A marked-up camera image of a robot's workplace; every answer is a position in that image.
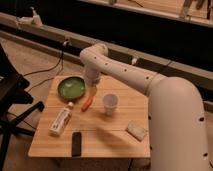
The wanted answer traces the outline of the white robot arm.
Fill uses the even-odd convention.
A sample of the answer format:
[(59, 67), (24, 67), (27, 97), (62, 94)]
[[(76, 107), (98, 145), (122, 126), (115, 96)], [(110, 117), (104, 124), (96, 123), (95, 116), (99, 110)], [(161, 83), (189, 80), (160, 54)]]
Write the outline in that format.
[(105, 73), (148, 97), (150, 171), (211, 171), (204, 105), (194, 84), (113, 60), (102, 43), (83, 49), (80, 60), (87, 85)]

